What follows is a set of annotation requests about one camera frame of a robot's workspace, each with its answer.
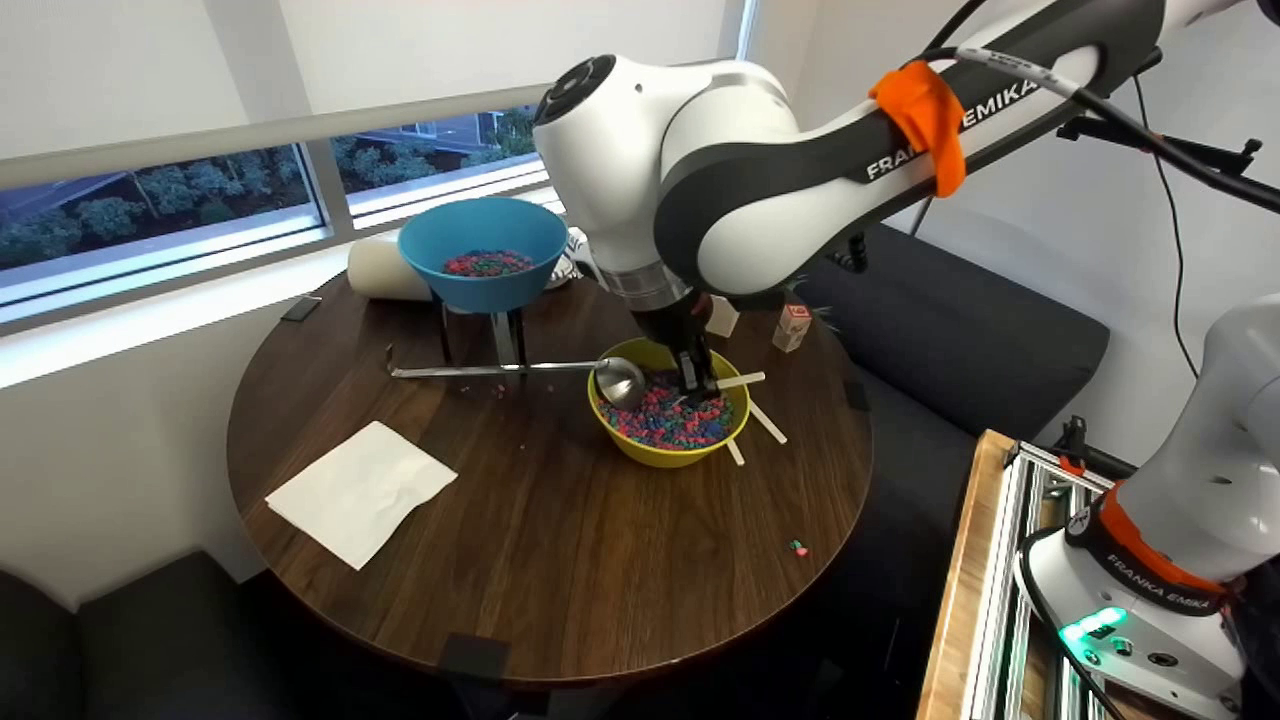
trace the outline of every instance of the yellow bowl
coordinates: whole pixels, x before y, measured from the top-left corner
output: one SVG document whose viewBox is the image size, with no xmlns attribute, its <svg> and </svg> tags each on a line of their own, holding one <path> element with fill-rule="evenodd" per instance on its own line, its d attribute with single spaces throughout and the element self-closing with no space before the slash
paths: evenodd
<svg viewBox="0 0 1280 720">
<path fill-rule="evenodd" d="M 614 345 L 604 351 L 604 355 L 600 355 L 600 359 L 604 357 L 625 357 L 645 370 L 673 370 L 676 368 L 676 361 L 672 360 L 671 352 L 666 347 L 643 337 Z M 732 378 L 740 374 L 737 368 L 716 352 L 712 352 L 712 368 L 716 370 L 717 378 Z M 609 438 L 613 439 L 613 443 L 627 457 L 653 468 L 684 468 L 685 465 L 692 465 L 712 452 L 723 448 L 728 445 L 728 441 L 742 432 L 751 407 L 751 395 L 746 391 L 746 386 L 726 389 L 723 395 L 733 407 L 733 424 L 730 428 L 728 437 L 716 445 L 698 450 L 659 450 L 639 443 L 613 429 L 604 415 L 600 414 L 600 393 L 595 389 L 595 372 L 593 370 L 586 378 L 586 400 L 591 404 L 591 413 L 595 413 L 595 419 L 608 430 Z"/>
</svg>

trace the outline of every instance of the blue bowl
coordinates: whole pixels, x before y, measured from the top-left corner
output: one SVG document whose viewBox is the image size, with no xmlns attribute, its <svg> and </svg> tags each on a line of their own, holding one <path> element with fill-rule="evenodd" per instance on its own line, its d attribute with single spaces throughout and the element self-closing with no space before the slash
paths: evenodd
<svg viewBox="0 0 1280 720">
<path fill-rule="evenodd" d="M 447 304 L 467 313 L 506 313 L 529 305 L 547 287 L 568 229 L 550 210 L 512 197 L 476 197 L 431 208 L 401 228 L 399 251 Z M 463 278 L 442 270 L 463 252 L 513 250 L 529 270 Z"/>
</svg>

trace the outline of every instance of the round wooden table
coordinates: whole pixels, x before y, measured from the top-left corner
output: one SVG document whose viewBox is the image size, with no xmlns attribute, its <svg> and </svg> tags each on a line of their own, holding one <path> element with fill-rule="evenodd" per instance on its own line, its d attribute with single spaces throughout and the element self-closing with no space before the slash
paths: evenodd
<svg viewBox="0 0 1280 720">
<path fill-rule="evenodd" d="M 858 520 L 869 416 L 852 365 L 819 322 L 791 354 L 769 342 L 777 311 L 745 313 L 731 340 L 710 338 L 739 370 L 768 374 L 751 397 L 787 445 L 753 420 L 737 438 L 745 466 L 717 452 L 657 470 L 612 445 L 585 375 L 536 375 L 502 397 L 497 378 L 393 379 L 388 343 L 403 366 L 443 363 L 433 309 L 366 301 L 346 275 L 317 295 L 315 311 L 282 322 L 244 370 L 227 430 L 232 492 L 284 585 L 411 665 L 479 661 L 534 688 L 659 670 L 785 609 Z M 639 334 L 621 300 L 586 281 L 543 295 L 525 327 L 531 361 L 594 359 Z M 452 316 L 449 337 L 460 364 L 493 363 L 486 318 Z M 372 420 L 458 478 L 356 571 L 264 498 Z"/>
</svg>

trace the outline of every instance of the wooden stick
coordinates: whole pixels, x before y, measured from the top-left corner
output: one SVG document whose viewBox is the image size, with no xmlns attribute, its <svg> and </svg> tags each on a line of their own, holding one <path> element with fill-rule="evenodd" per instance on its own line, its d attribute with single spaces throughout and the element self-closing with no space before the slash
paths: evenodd
<svg viewBox="0 0 1280 720">
<path fill-rule="evenodd" d="M 759 420 L 760 424 L 764 425 L 764 429 L 769 430 L 769 434 L 773 436 L 773 439 L 778 441 L 778 445 L 787 443 L 787 436 L 782 434 L 782 430 L 773 424 L 773 420 L 764 414 L 764 410 L 760 410 L 760 406 L 754 402 L 751 404 L 751 416 Z"/>
<path fill-rule="evenodd" d="M 716 380 L 716 387 L 718 389 L 728 389 L 731 387 L 758 383 L 763 379 L 764 379 L 764 373 L 748 373 L 745 375 L 736 375 L 732 378 L 724 378 L 723 380 Z"/>
<path fill-rule="evenodd" d="M 733 438 L 728 439 L 728 454 L 733 456 L 733 462 L 737 462 L 739 468 L 746 465 L 746 459 L 742 457 L 742 451 L 737 448 L 737 443 L 733 442 Z"/>
</svg>

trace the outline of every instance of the spoon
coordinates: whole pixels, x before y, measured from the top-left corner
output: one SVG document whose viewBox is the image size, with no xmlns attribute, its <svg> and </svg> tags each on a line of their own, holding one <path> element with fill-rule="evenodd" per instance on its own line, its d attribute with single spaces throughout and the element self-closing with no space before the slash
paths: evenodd
<svg viewBox="0 0 1280 720">
<path fill-rule="evenodd" d="M 595 370 L 595 386 L 604 400 L 618 410 L 635 410 L 644 400 L 644 372 L 625 357 L 604 357 L 588 363 L 534 363 L 530 365 L 475 365 L 468 368 L 397 368 L 387 346 L 387 372 L 393 378 L 476 378 L 484 375 L 531 375 L 566 370 Z"/>
</svg>

